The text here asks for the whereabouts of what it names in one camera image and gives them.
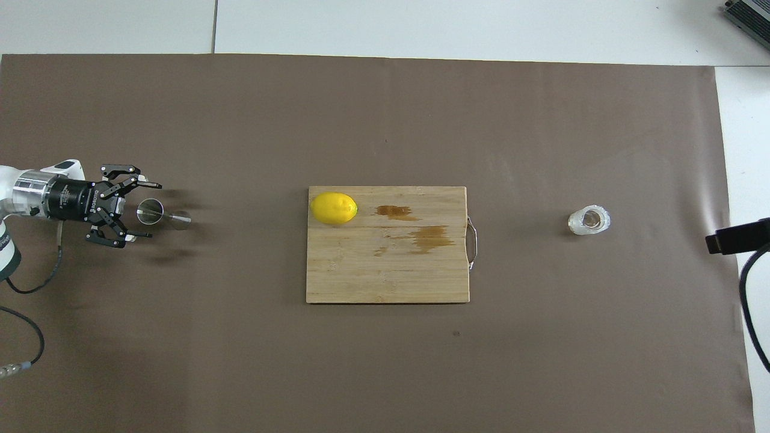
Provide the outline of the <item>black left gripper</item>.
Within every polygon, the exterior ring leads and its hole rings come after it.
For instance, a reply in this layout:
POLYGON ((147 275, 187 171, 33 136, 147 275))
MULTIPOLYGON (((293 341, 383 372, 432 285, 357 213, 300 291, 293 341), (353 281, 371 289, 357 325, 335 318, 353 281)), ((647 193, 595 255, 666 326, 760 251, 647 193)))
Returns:
POLYGON ((102 181, 53 180, 47 192, 47 217, 56 220, 88 222, 85 240, 110 248, 124 248, 138 238, 152 238, 151 233, 129 230, 119 217, 123 215, 125 196, 133 189, 162 189, 134 165, 103 164, 102 181))

